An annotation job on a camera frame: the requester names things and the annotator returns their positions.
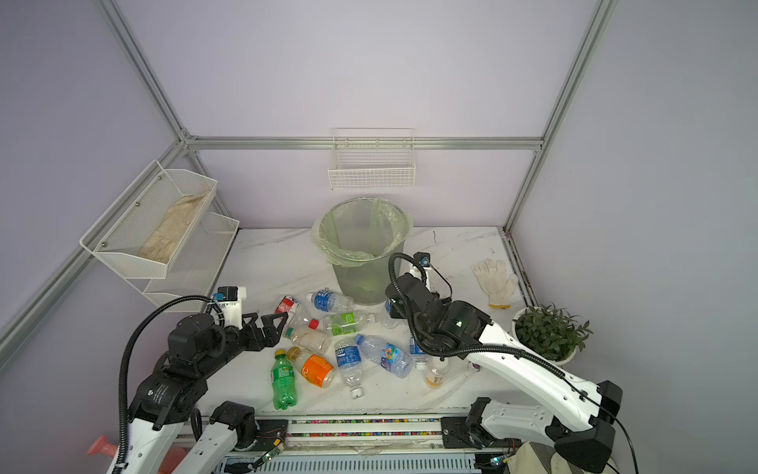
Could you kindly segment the green soda bottle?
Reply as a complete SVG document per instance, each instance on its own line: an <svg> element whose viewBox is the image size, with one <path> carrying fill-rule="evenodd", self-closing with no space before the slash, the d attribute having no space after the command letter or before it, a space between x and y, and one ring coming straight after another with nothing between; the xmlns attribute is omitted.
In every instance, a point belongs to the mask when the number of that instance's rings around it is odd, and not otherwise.
<svg viewBox="0 0 758 474"><path fill-rule="evenodd" d="M274 409L287 410L297 404L297 390L294 367L284 350L274 353L274 365L270 370Z"/></svg>

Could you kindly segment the small clear bottle white cap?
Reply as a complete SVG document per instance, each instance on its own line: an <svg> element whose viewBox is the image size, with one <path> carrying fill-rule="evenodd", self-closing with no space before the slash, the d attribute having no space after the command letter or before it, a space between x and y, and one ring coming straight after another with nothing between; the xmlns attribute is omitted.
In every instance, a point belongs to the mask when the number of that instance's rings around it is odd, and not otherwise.
<svg viewBox="0 0 758 474"><path fill-rule="evenodd" d="M431 388L440 387L448 375L450 370L449 359L443 357L432 357L428 362L428 368L426 369L426 378L424 381Z"/></svg>

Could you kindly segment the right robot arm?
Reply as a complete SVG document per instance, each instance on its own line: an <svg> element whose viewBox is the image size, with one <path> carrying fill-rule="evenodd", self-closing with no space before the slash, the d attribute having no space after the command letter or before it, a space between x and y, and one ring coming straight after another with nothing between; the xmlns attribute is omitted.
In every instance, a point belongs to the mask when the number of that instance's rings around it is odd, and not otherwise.
<svg viewBox="0 0 758 474"><path fill-rule="evenodd" d="M517 342L479 308L444 300L429 290L426 271L400 275L400 261L420 268L407 254L391 254L385 294L408 322L420 349L432 357L458 357L479 365L535 402L519 406L477 398L457 433L465 446L483 450L522 440L554 448L585 472L609 467L616 433L624 428L618 418L623 398L618 385L609 380L596 384L563 371Z"/></svg>

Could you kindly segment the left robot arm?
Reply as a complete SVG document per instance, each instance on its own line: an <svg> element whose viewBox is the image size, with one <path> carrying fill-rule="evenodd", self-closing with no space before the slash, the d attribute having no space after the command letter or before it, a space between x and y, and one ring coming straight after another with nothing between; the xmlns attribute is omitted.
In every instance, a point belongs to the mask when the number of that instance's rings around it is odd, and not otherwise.
<svg viewBox="0 0 758 474"><path fill-rule="evenodd" d="M181 296L159 306L126 343L118 373L118 447L109 468L112 473L158 472L193 418L197 402L207 393L207 381L242 353L275 347L288 320L286 313L248 313L236 327L224 316L219 301L200 295L197 301L205 306L203 311L178 323L168 338L168 351L130 396L128 371L139 336L159 315L189 301L189 296ZM226 401L212 412L205 430L176 470L210 473L234 450L264 450L252 464L258 470L284 451L286 433L286 421L260 426L254 408Z"/></svg>

